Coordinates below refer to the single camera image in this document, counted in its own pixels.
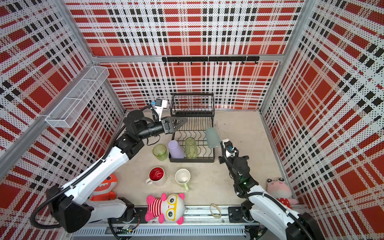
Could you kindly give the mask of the black wire dish rack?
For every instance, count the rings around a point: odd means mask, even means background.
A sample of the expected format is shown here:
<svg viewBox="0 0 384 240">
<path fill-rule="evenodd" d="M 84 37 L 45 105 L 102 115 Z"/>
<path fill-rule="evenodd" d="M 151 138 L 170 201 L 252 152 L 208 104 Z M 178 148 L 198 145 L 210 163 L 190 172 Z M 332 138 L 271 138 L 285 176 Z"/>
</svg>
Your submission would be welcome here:
<svg viewBox="0 0 384 240">
<path fill-rule="evenodd" d="M 176 93 L 172 96 L 171 116 L 187 118 L 188 122 L 172 135 L 185 151 L 185 140 L 194 138 L 199 148 L 195 159 L 174 159 L 172 163 L 213 163 L 215 150 L 209 149 L 206 129 L 214 126 L 215 97 L 213 93 Z"/>
</svg>

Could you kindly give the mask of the lilac plastic cup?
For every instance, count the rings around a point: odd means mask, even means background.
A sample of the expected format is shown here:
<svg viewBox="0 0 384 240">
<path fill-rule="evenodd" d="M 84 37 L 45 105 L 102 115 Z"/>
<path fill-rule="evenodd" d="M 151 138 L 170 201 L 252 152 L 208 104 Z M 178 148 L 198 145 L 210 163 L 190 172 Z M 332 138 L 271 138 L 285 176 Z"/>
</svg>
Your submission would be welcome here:
<svg viewBox="0 0 384 240">
<path fill-rule="evenodd" d="M 183 159 L 186 157 L 184 149 L 179 145 L 179 143 L 175 140 L 171 140 L 168 143 L 169 152 L 171 154 L 171 158 L 174 159 Z"/>
</svg>

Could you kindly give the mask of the tall green glass cup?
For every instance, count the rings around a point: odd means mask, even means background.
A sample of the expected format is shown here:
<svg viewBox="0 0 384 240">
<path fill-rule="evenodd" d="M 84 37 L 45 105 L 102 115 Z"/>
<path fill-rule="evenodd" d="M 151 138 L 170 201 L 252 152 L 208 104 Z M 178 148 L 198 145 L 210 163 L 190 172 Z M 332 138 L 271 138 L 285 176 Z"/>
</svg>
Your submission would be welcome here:
<svg viewBox="0 0 384 240">
<path fill-rule="evenodd" d="M 188 159 L 195 159 L 199 156 L 199 148 L 194 138 L 185 140 L 185 153 Z"/>
</svg>

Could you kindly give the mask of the teal plastic cup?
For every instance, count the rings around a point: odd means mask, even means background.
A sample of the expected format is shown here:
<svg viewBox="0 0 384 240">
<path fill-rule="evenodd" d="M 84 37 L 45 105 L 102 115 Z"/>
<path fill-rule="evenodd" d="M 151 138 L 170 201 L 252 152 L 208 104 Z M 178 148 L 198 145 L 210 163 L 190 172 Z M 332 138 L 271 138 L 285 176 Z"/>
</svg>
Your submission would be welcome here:
<svg viewBox="0 0 384 240">
<path fill-rule="evenodd" d="M 221 144 L 218 131 L 213 127 L 206 129 L 206 140 L 209 149 L 218 148 Z"/>
</svg>

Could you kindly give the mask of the cream mug green handle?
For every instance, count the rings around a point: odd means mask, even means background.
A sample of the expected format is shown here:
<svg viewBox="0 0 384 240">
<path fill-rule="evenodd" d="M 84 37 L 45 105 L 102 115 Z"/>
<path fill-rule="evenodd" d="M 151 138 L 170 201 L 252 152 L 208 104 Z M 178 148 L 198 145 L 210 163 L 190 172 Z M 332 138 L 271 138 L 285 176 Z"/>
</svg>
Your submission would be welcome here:
<svg viewBox="0 0 384 240">
<path fill-rule="evenodd" d="M 175 181 L 179 185 L 183 186 L 187 192 L 190 191 L 188 186 L 188 182 L 190 181 L 190 179 L 191 179 L 191 173 L 187 169 L 179 169 L 175 173 Z"/>
</svg>

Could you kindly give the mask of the red and white mug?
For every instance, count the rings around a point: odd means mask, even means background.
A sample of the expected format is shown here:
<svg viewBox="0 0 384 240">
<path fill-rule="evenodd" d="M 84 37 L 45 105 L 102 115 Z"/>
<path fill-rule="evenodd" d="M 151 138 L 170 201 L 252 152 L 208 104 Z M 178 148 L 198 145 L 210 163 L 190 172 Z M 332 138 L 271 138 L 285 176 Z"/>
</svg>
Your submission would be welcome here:
<svg viewBox="0 0 384 240">
<path fill-rule="evenodd" d="M 154 167 L 149 172 L 146 185 L 163 186 L 167 181 L 167 175 L 162 167 Z"/>
</svg>

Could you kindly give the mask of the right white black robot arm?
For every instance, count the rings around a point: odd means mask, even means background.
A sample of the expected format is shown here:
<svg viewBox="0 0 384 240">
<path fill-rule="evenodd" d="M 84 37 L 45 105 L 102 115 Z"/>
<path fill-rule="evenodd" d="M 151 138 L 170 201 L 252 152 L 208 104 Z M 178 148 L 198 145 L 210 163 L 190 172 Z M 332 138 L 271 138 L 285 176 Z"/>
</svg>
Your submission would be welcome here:
<svg viewBox="0 0 384 240">
<path fill-rule="evenodd" d="M 315 219 L 308 213 L 300 214 L 267 193 L 250 175 L 248 156 L 239 156 L 237 149 L 222 150 L 221 164 L 226 164 L 234 180 L 234 190 L 245 199 L 247 218 L 265 226 L 280 240 L 323 240 Z"/>
</svg>

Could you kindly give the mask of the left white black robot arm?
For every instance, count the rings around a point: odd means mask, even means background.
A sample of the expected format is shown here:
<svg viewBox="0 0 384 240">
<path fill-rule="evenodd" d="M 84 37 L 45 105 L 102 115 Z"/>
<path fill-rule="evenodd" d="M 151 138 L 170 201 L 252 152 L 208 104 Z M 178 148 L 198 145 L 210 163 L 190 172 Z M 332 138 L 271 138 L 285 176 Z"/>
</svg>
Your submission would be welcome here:
<svg viewBox="0 0 384 240">
<path fill-rule="evenodd" d="M 47 200 L 33 211 L 31 225 L 38 229 L 64 228 L 74 233 L 90 222 L 122 217 L 130 203 L 127 199 L 91 201 L 92 193 L 144 147 L 144 139 L 172 134 L 187 121 L 173 116 L 155 121 L 145 117 L 142 110 L 131 111 L 123 120 L 118 138 L 97 162 L 62 187 L 53 186 L 46 191 Z"/>
</svg>

